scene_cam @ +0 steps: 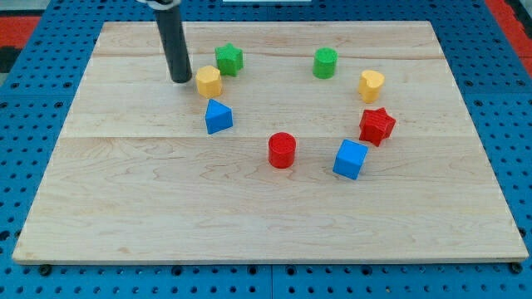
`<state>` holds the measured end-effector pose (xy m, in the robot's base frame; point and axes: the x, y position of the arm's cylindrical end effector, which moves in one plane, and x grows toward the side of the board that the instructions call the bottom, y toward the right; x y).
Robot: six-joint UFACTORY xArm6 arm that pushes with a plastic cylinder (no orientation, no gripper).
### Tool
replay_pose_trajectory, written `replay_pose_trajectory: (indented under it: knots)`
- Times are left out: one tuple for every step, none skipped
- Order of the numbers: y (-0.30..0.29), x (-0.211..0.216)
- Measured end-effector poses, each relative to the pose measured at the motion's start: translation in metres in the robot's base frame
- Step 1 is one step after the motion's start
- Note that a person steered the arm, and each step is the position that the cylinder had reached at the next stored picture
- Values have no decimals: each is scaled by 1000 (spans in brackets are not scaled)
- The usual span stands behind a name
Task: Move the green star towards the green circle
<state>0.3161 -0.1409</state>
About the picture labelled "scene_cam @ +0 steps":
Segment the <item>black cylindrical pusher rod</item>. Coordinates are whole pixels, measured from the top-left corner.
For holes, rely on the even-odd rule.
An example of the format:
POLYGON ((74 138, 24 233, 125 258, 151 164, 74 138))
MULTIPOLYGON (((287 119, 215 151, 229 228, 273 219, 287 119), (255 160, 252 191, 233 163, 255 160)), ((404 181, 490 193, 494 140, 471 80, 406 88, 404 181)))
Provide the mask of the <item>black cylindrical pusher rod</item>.
POLYGON ((175 83, 186 83, 192 77, 179 2, 158 2, 154 6, 155 20, 170 78, 175 83))

